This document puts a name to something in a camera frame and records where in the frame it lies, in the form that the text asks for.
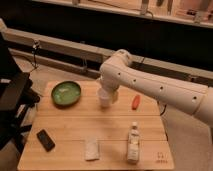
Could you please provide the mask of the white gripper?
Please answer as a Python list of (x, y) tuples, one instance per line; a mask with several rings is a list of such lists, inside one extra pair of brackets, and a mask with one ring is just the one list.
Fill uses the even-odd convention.
[(99, 90), (99, 97), (103, 100), (108, 100), (110, 102), (116, 102), (118, 99), (118, 92), (108, 92), (104, 89)]

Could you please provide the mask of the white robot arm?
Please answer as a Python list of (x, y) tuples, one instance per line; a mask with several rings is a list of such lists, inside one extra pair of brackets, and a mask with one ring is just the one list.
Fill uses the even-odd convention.
[(120, 85), (169, 104), (213, 127), (213, 87), (172, 79), (130, 68), (133, 58), (116, 51), (100, 67), (100, 104), (109, 107), (118, 99)]

